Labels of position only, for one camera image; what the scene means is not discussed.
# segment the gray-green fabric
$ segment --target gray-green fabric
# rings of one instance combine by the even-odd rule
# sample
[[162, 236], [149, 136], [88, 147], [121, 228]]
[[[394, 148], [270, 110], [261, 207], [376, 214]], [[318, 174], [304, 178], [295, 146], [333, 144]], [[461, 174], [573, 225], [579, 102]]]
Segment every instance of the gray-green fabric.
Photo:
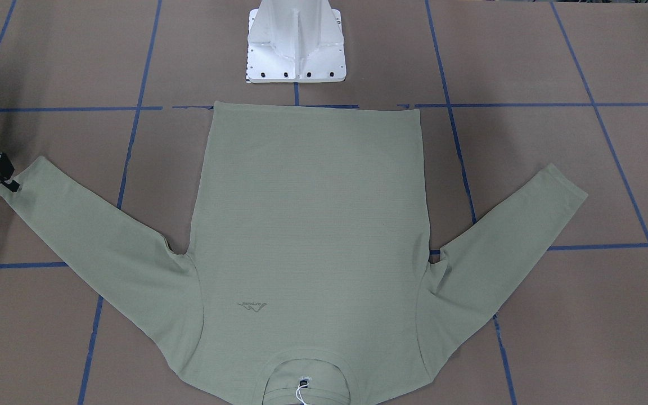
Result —
[[228, 103], [185, 254], [43, 157], [16, 181], [2, 197], [182, 380], [249, 405], [298, 403], [300, 379], [313, 405], [429, 384], [586, 198], [547, 166], [429, 264], [418, 110]]

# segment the white robot part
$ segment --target white robot part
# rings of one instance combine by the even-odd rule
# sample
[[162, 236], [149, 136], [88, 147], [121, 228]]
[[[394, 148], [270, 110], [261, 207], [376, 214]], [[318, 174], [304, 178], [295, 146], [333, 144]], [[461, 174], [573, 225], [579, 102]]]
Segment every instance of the white robot part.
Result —
[[262, 0], [249, 13], [246, 80], [341, 82], [347, 77], [341, 13], [328, 0]]

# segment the brown surface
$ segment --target brown surface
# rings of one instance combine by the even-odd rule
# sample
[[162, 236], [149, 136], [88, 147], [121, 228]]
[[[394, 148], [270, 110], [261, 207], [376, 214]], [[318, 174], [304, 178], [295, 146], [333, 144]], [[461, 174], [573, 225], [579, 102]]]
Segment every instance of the brown surface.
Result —
[[[295, 103], [291, 84], [244, 83], [247, 2], [163, 2], [145, 110], [0, 111], [17, 169], [39, 154], [111, 203], [188, 246], [215, 100]], [[445, 103], [426, 3], [339, 2], [349, 76], [299, 87], [302, 105]], [[0, 2], [0, 29], [10, 2]], [[597, 102], [648, 102], [648, 5], [556, 5]], [[0, 109], [135, 107], [156, 2], [18, 2], [0, 45]], [[589, 98], [551, 6], [431, 0], [453, 103]], [[648, 107], [599, 107], [648, 229]], [[470, 226], [447, 108], [424, 108], [434, 249]], [[479, 218], [548, 162], [589, 192], [556, 245], [645, 244], [592, 107], [455, 107]], [[97, 295], [0, 200], [0, 403], [77, 403]], [[648, 247], [551, 251], [499, 315], [519, 403], [648, 403]], [[511, 403], [492, 323], [434, 383], [389, 403]], [[84, 403], [223, 403], [177, 379], [154, 343], [105, 303]]]

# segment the printed logo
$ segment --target printed logo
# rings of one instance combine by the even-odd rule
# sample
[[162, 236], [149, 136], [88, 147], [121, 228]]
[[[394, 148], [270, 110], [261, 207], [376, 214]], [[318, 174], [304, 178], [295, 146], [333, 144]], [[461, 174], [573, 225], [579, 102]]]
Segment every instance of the printed logo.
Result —
[[246, 308], [247, 311], [251, 310], [254, 312], [259, 312], [264, 308], [267, 303], [237, 303], [237, 305], [241, 305], [242, 307]]

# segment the white mounting plate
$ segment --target white mounting plate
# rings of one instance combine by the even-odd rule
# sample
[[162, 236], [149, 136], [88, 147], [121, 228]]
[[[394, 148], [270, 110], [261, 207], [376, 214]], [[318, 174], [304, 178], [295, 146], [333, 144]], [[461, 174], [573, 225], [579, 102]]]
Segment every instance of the white mounting plate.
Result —
[[[336, 26], [339, 28], [338, 35], [341, 36], [341, 13], [339, 10], [328, 8], [334, 14]], [[249, 31], [251, 31], [254, 20], [257, 18], [259, 8], [249, 12]], [[285, 44], [280, 44], [281, 48], [296, 47], [294, 55], [296, 57], [285, 56], [277, 51], [275, 39], [268, 43], [249, 42], [247, 49], [247, 69], [246, 81], [248, 83], [324, 83], [324, 82], [342, 82], [347, 77], [347, 64], [344, 58], [344, 40], [340, 43], [319, 44], [313, 48], [304, 48], [304, 38], [301, 30], [301, 20], [299, 20], [298, 30], [290, 30], [289, 33], [295, 34], [297, 38], [286, 38]], [[310, 26], [312, 30], [319, 29], [318, 26]], [[268, 33], [277, 30], [275, 26], [268, 26]]]

